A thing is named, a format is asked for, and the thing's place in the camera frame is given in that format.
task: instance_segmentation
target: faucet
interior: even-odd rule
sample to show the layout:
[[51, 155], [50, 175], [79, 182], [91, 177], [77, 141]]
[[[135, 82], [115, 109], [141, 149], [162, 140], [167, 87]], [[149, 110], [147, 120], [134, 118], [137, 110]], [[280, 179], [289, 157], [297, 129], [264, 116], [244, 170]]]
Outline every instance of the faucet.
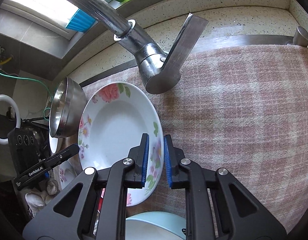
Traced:
[[102, 22], [114, 33], [114, 40], [132, 53], [145, 89], [161, 94], [180, 80], [180, 68], [208, 21], [189, 14], [171, 50], [164, 52], [135, 20], [126, 20], [104, 0], [68, 0]]

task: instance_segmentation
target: dish towel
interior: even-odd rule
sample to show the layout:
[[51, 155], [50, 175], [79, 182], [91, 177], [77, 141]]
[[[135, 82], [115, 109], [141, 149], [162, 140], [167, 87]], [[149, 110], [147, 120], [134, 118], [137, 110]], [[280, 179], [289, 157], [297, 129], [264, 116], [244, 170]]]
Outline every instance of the dish towel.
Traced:
[[[308, 48], [253, 45], [190, 54], [170, 91], [145, 91], [134, 67], [84, 91], [125, 81], [142, 89], [163, 133], [203, 168], [227, 168], [289, 232], [308, 208]], [[165, 169], [153, 194], [128, 215], [166, 211], [185, 217], [184, 190]]]

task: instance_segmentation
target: floral bowl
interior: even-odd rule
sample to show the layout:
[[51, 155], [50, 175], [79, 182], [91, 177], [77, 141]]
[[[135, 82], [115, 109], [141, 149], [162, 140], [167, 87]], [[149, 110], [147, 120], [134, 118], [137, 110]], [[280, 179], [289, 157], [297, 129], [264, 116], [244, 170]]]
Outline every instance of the floral bowl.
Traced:
[[61, 189], [64, 189], [73, 179], [77, 177], [73, 166], [69, 161], [64, 161], [60, 165], [60, 182]]
[[127, 157], [132, 147], [140, 145], [143, 133], [150, 136], [146, 183], [142, 189], [128, 189], [127, 206], [147, 199], [161, 177], [163, 131], [154, 106], [136, 86], [126, 82], [110, 83], [89, 100], [79, 125], [79, 158], [83, 169], [111, 167]]

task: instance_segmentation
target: speckled countertop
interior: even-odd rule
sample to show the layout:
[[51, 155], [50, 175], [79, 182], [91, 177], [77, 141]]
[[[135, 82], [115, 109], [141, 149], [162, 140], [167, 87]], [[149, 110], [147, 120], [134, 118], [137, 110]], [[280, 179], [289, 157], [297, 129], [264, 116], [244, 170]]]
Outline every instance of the speckled countertop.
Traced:
[[[161, 46], [169, 49], [187, 14], [188, 2], [195, 15], [209, 20], [201, 37], [224, 37], [243, 34], [276, 34], [293, 36], [301, 25], [308, 30], [308, 15], [295, 0], [166, 0], [131, 16], [147, 27], [148, 34]], [[107, 48], [97, 52], [98, 48]], [[82, 82], [105, 70], [133, 59], [119, 44], [113, 44], [112, 34], [105, 32], [96, 38], [81, 55], [69, 63], [77, 67], [69, 77]]]

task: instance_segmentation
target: green wire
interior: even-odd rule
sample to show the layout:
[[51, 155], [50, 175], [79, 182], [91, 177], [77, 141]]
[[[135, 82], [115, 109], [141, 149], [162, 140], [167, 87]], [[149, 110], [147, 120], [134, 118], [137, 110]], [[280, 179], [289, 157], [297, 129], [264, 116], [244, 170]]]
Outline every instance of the green wire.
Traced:
[[[47, 90], [49, 96], [51, 97], [51, 100], [53, 100], [52, 93], [49, 91], [47, 85], [45, 85], [45, 84], [44, 84], [42, 81], [40, 81], [40, 80], [33, 79], [33, 78], [14, 77], [14, 76], [5, 75], [5, 74], [2, 74], [2, 73], [0, 73], [0, 75], [3, 76], [3, 77], [10, 77], [10, 78], [15, 78], [15, 79], [30, 80], [30, 81], [38, 82], [38, 83], [40, 83], [41, 85], [43, 85], [43, 86], [46, 88], [46, 90]], [[45, 106], [45, 109], [44, 109], [44, 111], [43, 111], [43, 118], [44, 118], [46, 121], [48, 121], [48, 119], [46, 119], [46, 117], [45, 117], [45, 111], [46, 111], [47, 109], [50, 109], [50, 108], [47, 107], [47, 106]]]

